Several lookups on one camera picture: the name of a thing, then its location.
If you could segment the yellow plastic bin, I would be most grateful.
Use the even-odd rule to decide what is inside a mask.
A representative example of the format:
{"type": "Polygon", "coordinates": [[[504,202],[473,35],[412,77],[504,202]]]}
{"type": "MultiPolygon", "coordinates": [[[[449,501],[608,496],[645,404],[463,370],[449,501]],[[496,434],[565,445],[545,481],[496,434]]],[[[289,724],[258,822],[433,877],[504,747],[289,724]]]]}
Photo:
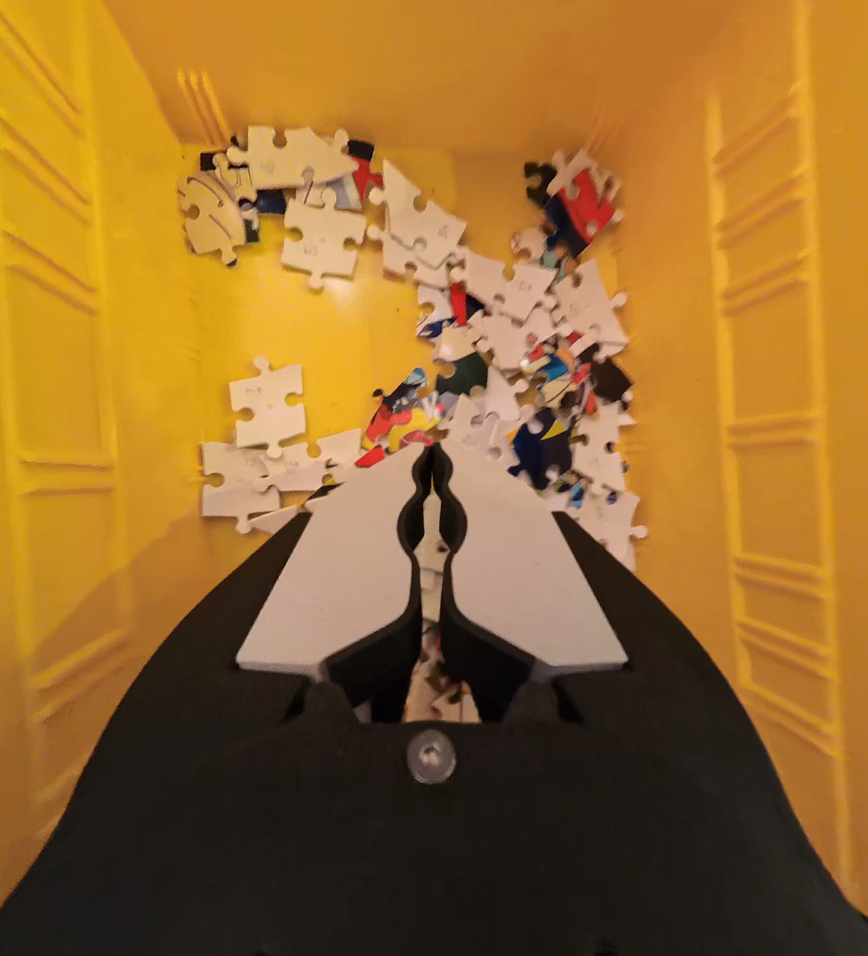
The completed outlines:
{"type": "Polygon", "coordinates": [[[524,161],[624,216],[645,583],[739,691],[868,915],[868,2],[0,2],[0,903],[158,644],[266,542],[199,514],[228,383],[298,363],[312,441],[415,366],[415,290],[234,268],[176,183],[344,128],[510,261],[524,161]]]}

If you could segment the pile of puzzle pieces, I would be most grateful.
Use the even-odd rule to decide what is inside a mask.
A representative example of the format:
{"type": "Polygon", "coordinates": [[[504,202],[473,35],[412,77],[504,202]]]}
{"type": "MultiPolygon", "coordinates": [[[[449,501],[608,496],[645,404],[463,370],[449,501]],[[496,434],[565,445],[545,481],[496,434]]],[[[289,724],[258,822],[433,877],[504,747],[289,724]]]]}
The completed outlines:
{"type": "Polygon", "coordinates": [[[512,235],[512,266],[464,245],[467,224],[429,200],[372,143],[342,130],[323,137],[291,129],[278,143],[268,126],[244,142],[200,155],[179,185],[191,251],[232,268],[260,239],[260,219],[280,218],[282,268],[315,293],[327,279],[355,276],[365,243],[384,275],[417,293],[416,338],[441,368],[423,368],[373,394],[363,429],[317,440],[318,453],[290,445],[306,430],[301,366],[254,362],[228,386],[229,442],[201,445],[201,516],[238,533],[273,534],[296,513],[285,495],[314,504],[353,472],[410,444],[451,439],[525,480],[552,510],[570,513],[629,570],[646,529],[627,489],[620,432],[634,424],[633,382],[617,356],[629,344],[619,312],[588,249],[619,224],[620,182],[584,149],[526,161],[525,194],[539,223],[512,235]]]}

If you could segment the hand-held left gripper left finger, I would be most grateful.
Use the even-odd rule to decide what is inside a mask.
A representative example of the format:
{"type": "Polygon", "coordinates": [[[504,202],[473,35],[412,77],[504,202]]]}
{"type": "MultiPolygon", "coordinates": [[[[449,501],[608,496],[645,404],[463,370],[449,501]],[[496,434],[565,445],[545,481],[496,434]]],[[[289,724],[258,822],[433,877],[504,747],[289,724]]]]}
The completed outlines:
{"type": "Polygon", "coordinates": [[[304,529],[235,662],[338,686],[376,723],[401,723],[423,635],[416,547],[433,448],[408,446],[331,492],[304,529]]]}

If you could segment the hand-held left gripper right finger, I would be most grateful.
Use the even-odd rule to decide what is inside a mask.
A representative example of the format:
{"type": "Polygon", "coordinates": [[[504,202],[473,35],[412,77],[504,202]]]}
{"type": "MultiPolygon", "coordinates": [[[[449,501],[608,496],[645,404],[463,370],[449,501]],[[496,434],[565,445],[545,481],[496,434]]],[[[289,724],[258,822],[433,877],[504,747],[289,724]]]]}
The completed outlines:
{"type": "Polygon", "coordinates": [[[557,516],[525,482],[462,445],[432,451],[447,547],[440,651],[498,723],[528,683],[614,672],[629,660],[557,516]]]}

